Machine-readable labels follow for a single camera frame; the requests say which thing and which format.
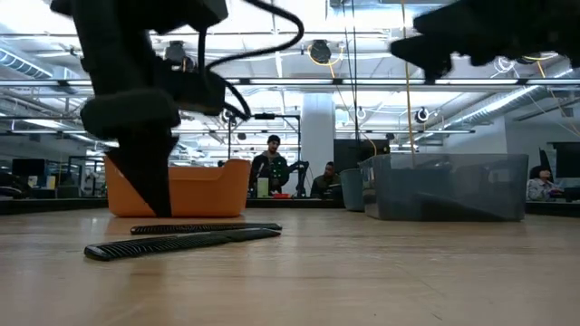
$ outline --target trash can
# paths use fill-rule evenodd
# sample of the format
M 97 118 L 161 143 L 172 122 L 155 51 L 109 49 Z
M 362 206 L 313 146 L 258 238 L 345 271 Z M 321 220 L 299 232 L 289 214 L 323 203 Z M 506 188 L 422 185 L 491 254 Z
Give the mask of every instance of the trash can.
M 364 212 L 363 177 L 359 168 L 341 172 L 344 206 L 351 212 Z

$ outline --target table surface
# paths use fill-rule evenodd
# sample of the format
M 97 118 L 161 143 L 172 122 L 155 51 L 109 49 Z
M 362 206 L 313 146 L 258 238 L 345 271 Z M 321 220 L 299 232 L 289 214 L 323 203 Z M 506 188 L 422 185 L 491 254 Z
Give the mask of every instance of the table surface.
M 2 323 L 578 325 L 580 219 L 384 222 L 338 209 L 245 216 L 213 221 L 277 222 L 283 235 L 110 263 L 82 249 L 159 219 L 106 210 L 1 216 Z

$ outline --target orange bin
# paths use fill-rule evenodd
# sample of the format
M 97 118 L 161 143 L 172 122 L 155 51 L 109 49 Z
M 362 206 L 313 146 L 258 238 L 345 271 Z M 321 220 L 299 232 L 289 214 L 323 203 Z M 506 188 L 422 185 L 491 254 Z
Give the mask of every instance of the orange bin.
M 230 159 L 222 168 L 169 167 L 173 217 L 234 217 L 246 207 L 250 162 Z M 119 217 L 153 217 L 153 211 L 105 158 L 109 209 Z

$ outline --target transparent storage container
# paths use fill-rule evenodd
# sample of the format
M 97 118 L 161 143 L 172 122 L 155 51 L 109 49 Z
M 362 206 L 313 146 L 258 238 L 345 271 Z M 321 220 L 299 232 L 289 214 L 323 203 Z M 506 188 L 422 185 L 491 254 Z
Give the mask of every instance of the transparent storage container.
M 520 221 L 527 155 L 383 155 L 361 164 L 367 216 L 400 221 Z
M 364 212 L 363 176 L 359 168 L 351 168 L 341 172 L 341 186 L 346 210 Z

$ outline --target black comb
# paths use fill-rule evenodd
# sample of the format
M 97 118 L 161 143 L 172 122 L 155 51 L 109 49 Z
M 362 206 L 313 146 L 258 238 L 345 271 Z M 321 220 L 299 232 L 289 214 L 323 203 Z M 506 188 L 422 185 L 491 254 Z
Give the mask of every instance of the black comb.
M 106 244 L 91 244 L 84 248 L 84 255 L 87 258 L 108 262 L 121 258 L 139 257 L 145 254 L 203 248 L 279 235 L 279 232 L 268 229 L 244 229 L 197 235 L 161 236 Z
M 132 227 L 130 233 L 132 235 L 171 235 L 241 230 L 248 228 L 263 228 L 276 231 L 282 230 L 282 226 L 276 223 L 227 223 L 209 225 L 138 225 Z

